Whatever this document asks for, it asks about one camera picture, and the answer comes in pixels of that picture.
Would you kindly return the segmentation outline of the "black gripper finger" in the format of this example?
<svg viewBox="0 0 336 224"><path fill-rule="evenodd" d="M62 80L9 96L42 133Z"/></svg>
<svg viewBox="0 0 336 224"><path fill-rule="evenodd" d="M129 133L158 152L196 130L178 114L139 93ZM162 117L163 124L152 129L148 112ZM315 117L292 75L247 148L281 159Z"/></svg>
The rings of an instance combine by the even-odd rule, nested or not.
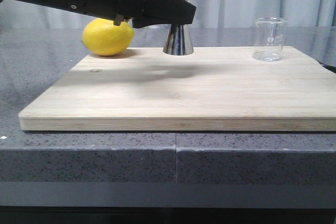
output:
<svg viewBox="0 0 336 224"><path fill-rule="evenodd" d="M118 0L117 25L124 20L135 21L134 28L151 25L191 24L196 6L186 0Z"/></svg>

